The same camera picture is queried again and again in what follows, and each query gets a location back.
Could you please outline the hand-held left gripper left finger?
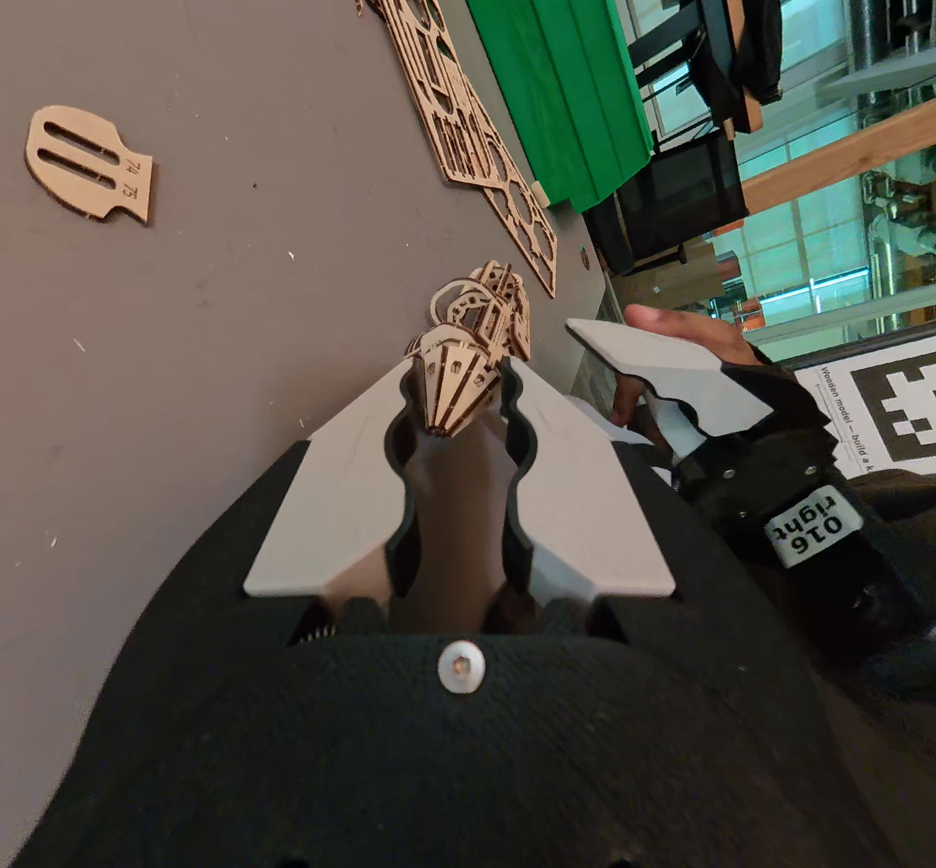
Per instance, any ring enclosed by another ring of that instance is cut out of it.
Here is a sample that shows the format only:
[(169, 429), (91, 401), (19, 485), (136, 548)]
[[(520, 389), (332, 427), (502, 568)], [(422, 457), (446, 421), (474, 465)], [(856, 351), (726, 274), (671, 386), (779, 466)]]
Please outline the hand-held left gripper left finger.
[(420, 563), (413, 490), (414, 360), (405, 360), (315, 431), (244, 592), (324, 601), (405, 595)]

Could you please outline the black mesh bin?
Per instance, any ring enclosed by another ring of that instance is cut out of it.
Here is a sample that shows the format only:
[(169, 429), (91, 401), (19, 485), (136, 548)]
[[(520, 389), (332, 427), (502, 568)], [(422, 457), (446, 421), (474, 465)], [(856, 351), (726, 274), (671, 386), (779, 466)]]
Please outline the black mesh bin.
[(688, 242), (749, 215), (734, 141), (719, 129), (655, 153), (583, 218), (608, 273), (623, 277), (685, 264)]

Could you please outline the assembled wooden model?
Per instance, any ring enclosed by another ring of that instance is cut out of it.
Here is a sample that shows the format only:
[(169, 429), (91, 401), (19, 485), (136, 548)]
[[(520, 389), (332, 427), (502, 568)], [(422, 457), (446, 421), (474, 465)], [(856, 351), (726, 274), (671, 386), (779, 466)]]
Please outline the assembled wooden model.
[(493, 401), (502, 360), (530, 360), (529, 298), (512, 266), (489, 261), (440, 287), (428, 313), (405, 356), (422, 365), (426, 431), (452, 438)]

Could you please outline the black jacket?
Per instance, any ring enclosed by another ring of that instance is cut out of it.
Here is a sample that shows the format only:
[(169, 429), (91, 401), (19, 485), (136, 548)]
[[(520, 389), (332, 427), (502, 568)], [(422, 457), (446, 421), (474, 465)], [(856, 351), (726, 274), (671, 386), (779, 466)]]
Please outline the black jacket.
[(745, 32), (736, 66), (744, 88), (762, 105), (782, 96), (782, 16), (780, 0), (742, 0)]

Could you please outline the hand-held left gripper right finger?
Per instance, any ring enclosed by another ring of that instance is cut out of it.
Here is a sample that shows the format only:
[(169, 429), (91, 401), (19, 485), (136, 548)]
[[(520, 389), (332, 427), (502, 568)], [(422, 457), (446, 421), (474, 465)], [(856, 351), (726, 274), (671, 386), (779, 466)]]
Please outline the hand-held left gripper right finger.
[(501, 415), (516, 466), (507, 582), (540, 604), (671, 596), (675, 581), (608, 432), (515, 358), (501, 363)]

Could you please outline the round-holed wooden puzzle sheet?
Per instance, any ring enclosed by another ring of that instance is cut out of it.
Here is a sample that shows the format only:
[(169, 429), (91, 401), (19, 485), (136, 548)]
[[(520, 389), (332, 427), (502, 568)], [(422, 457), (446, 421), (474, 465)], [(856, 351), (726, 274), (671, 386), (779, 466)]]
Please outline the round-holed wooden puzzle sheet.
[(550, 298), (556, 294), (557, 236), (499, 137), (485, 133), (490, 177), (481, 190)]

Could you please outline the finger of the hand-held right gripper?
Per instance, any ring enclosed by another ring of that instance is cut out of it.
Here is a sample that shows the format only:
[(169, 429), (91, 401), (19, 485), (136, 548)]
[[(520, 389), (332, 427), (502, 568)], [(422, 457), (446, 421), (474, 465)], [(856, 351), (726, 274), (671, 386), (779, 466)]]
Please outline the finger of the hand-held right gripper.
[(648, 464), (663, 481), (673, 480), (672, 453), (651, 443), (649, 439), (627, 427), (614, 425), (587, 401), (572, 394), (566, 395), (565, 399), (584, 413), (611, 442), (635, 446), (641, 460)]
[(650, 417), (677, 461), (708, 439), (748, 431), (774, 413), (705, 347), (625, 324), (568, 319), (565, 327), (616, 373), (644, 385)]

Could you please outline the rounded two-slot wooden piece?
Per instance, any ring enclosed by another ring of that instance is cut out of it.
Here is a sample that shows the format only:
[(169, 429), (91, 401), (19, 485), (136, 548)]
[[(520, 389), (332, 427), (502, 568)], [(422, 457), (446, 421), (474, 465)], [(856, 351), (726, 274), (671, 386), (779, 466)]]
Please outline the rounded two-slot wooden piece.
[(42, 107), (31, 117), (24, 160), (50, 196), (81, 216), (105, 221), (123, 211), (148, 224), (153, 158), (128, 149), (109, 120), (73, 106)]

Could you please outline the person's right hand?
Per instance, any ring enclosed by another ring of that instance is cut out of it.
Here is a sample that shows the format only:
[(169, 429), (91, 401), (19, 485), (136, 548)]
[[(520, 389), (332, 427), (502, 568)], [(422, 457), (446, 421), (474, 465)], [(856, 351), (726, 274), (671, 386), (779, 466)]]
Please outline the person's right hand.
[(624, 308), (624, 322), (640, 331), (699, 345), (730, 364), (753, 366), (769, 363), (766, 356), (758, 352), (732, 324), (706, 314), (630, 304)]

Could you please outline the framed tag card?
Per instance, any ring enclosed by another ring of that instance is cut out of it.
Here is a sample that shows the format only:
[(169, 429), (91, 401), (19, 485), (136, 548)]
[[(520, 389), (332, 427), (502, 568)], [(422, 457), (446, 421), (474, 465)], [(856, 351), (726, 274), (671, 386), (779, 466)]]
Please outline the framed tag card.
[(783, 362), (829, 418), (848, 478), (896, 468), (935, 474), (935, 324)]

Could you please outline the grey desk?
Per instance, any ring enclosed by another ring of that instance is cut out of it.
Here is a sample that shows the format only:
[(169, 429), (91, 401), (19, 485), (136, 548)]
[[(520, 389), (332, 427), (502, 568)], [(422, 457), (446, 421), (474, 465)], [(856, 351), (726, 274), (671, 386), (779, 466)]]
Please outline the grey desk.
[[(31, 176), (60, 104), (151, 156), (147, 225)], [(385, 374), (432, 293), (523, 273), (533, 364), (571, 386), (604, 294), (550, 221), (557, 296), (445, 183), (387, 29), (355, 0), (2, 0), (2, 866), (147, 602), (287, 448)]]

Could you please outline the long slotted wooden puzzle sheet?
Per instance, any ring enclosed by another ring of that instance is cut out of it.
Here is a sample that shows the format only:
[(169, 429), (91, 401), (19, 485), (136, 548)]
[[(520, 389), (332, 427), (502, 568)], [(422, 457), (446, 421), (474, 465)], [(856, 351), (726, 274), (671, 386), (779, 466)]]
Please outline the long slotted wooden puzzle sheet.
[(367, 0), (384, 21), (442, 177), (505, 189), (514, 162), (455, 49), (439, 0)]

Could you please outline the green plastic bin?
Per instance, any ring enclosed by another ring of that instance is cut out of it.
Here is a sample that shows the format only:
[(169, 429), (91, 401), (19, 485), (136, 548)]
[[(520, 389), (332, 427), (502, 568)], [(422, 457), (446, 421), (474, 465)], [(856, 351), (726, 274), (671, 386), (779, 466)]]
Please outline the green plastic bin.
[(582, 215), (647, 165), (652, 140), (615, 0), (466, 0), (552, 205)]

